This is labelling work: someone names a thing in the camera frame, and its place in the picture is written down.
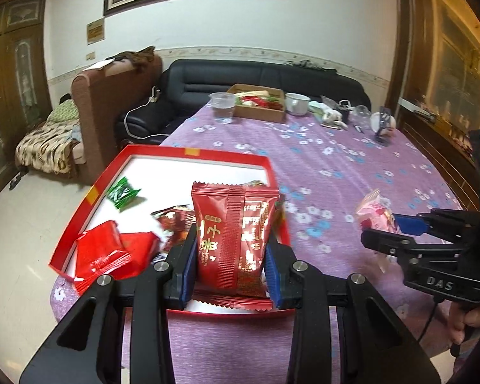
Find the person right hand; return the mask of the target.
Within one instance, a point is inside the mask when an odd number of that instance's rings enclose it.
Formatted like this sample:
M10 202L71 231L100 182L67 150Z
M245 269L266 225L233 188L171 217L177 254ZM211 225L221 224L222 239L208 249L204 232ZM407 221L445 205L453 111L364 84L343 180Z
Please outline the person right hand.
M447 330L452 343L462 344L466 327L480 328L480 306L467 310L459 303L452 302L447 319Z

